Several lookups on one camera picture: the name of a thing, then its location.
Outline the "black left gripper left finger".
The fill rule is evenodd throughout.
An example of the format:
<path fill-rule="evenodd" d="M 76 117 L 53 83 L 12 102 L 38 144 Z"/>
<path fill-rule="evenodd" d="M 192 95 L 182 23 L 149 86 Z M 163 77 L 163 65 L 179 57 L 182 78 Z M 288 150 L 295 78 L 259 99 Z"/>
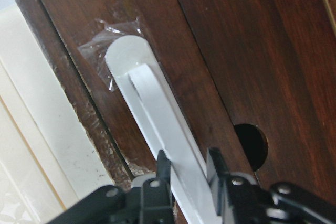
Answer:
<path fill-rule="evenodd" d="M 160 150 L 156 176 L 128 192 L 106 185 L 98 188 L 50 223 L 173 223 L 171 161 Z"/>

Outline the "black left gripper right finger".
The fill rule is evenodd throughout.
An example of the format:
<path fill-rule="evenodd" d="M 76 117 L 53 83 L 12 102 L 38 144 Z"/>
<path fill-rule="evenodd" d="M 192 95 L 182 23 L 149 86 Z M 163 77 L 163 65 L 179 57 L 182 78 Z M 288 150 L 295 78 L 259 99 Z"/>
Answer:
<path fill-rule="evenodd" d="M 223 223 L 335 223 L 335 206 L 293 183 L 262 189 L 250 175 L 230 172 L 218 148 L 208 148 L 206 172 Z"/>

